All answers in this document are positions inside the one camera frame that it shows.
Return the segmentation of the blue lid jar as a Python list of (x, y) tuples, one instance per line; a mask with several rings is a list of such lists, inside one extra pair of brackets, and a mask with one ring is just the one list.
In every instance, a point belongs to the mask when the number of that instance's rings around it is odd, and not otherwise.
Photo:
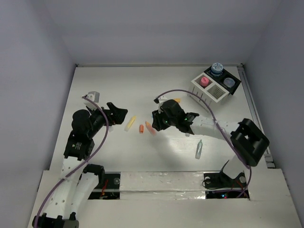
[(215, 77), (218, 77), (222, 74), (223, 72), (223, 65), (221, 63), (213, 63), (212, 66), (211, 66), (211, 69), (210, 69), (210, 73), (215, 76)]

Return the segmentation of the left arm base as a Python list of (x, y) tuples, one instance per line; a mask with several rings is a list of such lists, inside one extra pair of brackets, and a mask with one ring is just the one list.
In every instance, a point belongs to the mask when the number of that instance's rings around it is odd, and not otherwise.
[(119, 200), (120, 199), (120, 172), (110, 172), (105, 174), (103, 184), (94, 188), (89, 196), (89, 200)]

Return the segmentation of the clear jar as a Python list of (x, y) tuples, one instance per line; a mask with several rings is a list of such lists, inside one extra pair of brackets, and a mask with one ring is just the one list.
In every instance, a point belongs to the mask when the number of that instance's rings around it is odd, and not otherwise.
[(223, 84), (228, 87), (228, 88), (232, 88), (235, 85), (235, 80), (231, 77), (226, 77), (223, 81)]

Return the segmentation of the orange marker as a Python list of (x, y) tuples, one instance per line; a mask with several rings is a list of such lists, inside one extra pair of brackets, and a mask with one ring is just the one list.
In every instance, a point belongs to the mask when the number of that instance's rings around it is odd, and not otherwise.
[(152, 127), (152, 125), (148, 121), (145, 122), (145, 126), (152, 136), (156, 135), (156, 130)]

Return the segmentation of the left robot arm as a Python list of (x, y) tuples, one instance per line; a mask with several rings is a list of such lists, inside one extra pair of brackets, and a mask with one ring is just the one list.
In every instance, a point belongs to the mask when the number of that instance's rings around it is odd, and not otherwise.
[(106, 185), (102, 165), (88, 161), (97, 153), (93, 137), (105, 127), (122, 124), (128, 113), (113, 103), (108, 108), (88, 102), (74, 112), (58, 183), (52, 188), (33, 218), (35, 228), (77, 228), (79, 214), (94, 188)]

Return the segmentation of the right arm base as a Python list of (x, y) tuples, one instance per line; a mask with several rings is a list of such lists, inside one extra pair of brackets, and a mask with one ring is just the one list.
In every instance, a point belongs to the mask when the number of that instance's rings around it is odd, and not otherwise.
[(226, 162), (219, 171), (206, 172), (201, 185), (207, 199), (250, 199), (244, 168)]

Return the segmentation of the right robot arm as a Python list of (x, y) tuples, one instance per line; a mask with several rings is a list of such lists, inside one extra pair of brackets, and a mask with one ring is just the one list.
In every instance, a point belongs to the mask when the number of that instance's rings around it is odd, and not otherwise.
[(255, 123), (247, 118), (240, 122), (225, 122), (206, 118), (198, 113), (186, 113), (173, 99), (155, 99), (158, 109), (153, 111), (152, 127), (157, 131), (175, 127), (191, 135), (205, 135), (225, 140), (235, 155), (218, 175), (223, 186), (230, 186), (247, 168), (256, 167), (270, 142)]

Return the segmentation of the pink cap bottle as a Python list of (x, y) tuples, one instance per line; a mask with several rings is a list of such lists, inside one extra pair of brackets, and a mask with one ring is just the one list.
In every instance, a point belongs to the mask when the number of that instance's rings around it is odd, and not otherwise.
[(207, 78), (206, 76), (203, 76), (200, 79), (199, 85), (203, 88), (207, 87), (209, 85), (209, 78)]

